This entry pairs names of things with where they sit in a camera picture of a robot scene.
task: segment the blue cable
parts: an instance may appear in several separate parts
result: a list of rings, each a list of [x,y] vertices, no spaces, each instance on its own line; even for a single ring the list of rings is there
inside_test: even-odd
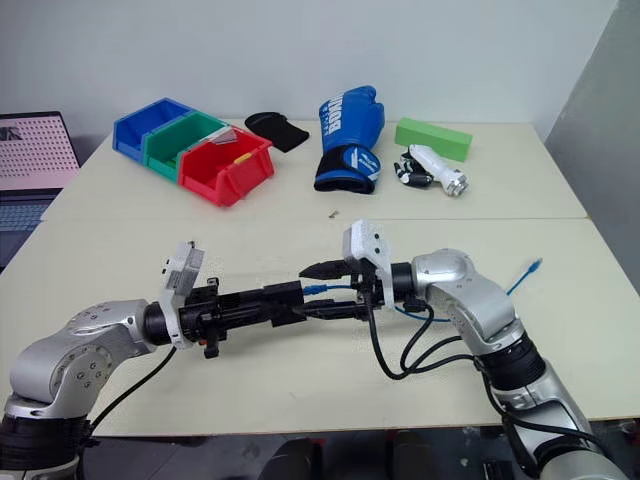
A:
[[[535,262],[533,262],[529,268],[527,269],[527,271],[522,274],[522,276],[518,279],[518,281],[516,283],[513,284],[513,286],[507,290],[507,295],[511,295],[514,290],[516,288],[518,288],[520,286],[520,284],[524,281],[525,278],[527,278],[529,275],[531,275],[533,272],[535,272],[536,270],[538,270],[538,268],[540,268],[540,265],[542,264],[542,258],[538,258]],[[351,287],[349,285],[309,285],[306,286],[302,289],[302,293],[304,295],[317,295],[319,293],[323,293],[326,292],[327,290],[333,290],[336,288],[348,288],[351,289]],[[406,310],[403,310],[402,308],[396,306],[395,309],[402,313],[403,315],[406,315],[407,317],[411,317],[411,318],[415,318],[416,320],[428,320],[427,317],[423,317],[420,315],[416,315],[414,313],[410,313],[407,312]],[[448,318],[434,318],[433,319],[434,322],[450,322],[451,320],[449,320]]]

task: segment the boxing glove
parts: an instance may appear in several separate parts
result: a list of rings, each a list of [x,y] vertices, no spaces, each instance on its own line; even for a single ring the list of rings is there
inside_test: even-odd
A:
[[[384,107],[375,97],[375,88],[358,87],[320,107],[323,156],[316,172],[316,190],[373,192],[380,161],[370,150],[384,126]]]

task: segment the table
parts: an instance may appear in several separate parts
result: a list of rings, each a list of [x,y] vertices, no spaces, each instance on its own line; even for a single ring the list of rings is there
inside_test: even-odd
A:
[[[241,121],[232,121],[239,126]],[[111,149],[107,138],[58,196],[45,220],[194,219],[282,217],[307,222],[338,215],[349,221],[438,218],[584,218],[586,213],[529,124],[451,124],[474,135],[466,162],[449,161],[469,177],[464,196],[452,199],[438,186],[402,185],[393,170],[404,147],[393,141],[395,124],[382,131],[374,152],[383,171],[373,195],[321,193],[313,179],[322,147],[318,122],[296,122],[311,137],[289,153],[272,148],[276,175],[230,209],[197,195]]]
[[[540,270],[513,300],[541,353],[548,357],[592,419],[640,414],[637,294],[586,219],[379,221],[394,261],[440,247],[468,252],[477,269],[505,287],[538,256]],[[193,239],[207,252],[200,282],[221,277],[223,292],[295,278],[308,264],[340,256],[345,219],[269,228],[228,220],[225,228],[191,219],[44,222],[0,276],[2,369],[34,339],[52,333],[84,307],[103,300],[156,298],[163,260],[177,242]],[[32,297],[23,300],[24,293]],[[340,293],[346,297],[348,292]],[[397,365],[418,322],[379,315],[381,342]],[[434,325],[423,342],[452,335]],[[113,375],[92,415],[165,354],[130,360]],[[446,352],[464,351],[461,344]],[[356,320],[313,320],[272,329],[231,331],[221,355],[179,352],[97,431],[101,435],[186,435],[315,431],[496,423],[481,380],[457,362],[402,382],[388,380]]]
[[[311,139],[288,154],[272,149],[276,176],[230,209],[218,209],[111,151],[107,138],[0,275],[0,397],[10,392],[9,366],[18,353],[78,311],[104,300],[157,298],[163,261],[179,241],[195,240],[207,252],[200,283],[217,275],[221,291],[231,292],[291,280],[312,263],[339,258],[343,230],[369,218],[384,228],[394,261],[458,248],[505,287],[544,257],[539,272],[513,297],[530,336],[588,417],[640,415],[640,385],[618,368],[640,360],[640,300],[530,125],[451,125],[474,134],[470,156],[460,164],[471,187],[452,199],[438,187],[422,191],[398,182],[391,164],[403,149],[393,143],[393,124],[376,147],[385,170],[375,195],[315,192],[318,124],[296,123],[311,131]],[[349,295],[337,292],[339,298]],[[418,323],[393,312],[378,318],[383,349],[397,365]],[[421,346],[451,334],[450,325],[434,325]],[[446,355],[464,351],[461,344],[450,347]],[[166,350],[120,366],[92,416]],[[393,382],[375,361],[365,325],[312,320],[232,331],[215,360],[205,361],[197,347],[179,352],[97,433],[497,421],[470,364]]]

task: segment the laptop screen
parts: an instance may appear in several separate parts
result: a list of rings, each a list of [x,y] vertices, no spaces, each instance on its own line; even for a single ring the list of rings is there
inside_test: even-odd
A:
[[[78,170],[60,112],[0,115],[0,191],[60,189]]]

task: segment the blue storage bin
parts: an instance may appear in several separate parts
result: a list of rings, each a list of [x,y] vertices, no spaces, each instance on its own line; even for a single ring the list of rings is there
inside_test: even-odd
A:
[[[113,149],[144,164],[142,154],[144,136],[193,111],[193,108],[170,98],[163,98],[147,105],[114,122]]]

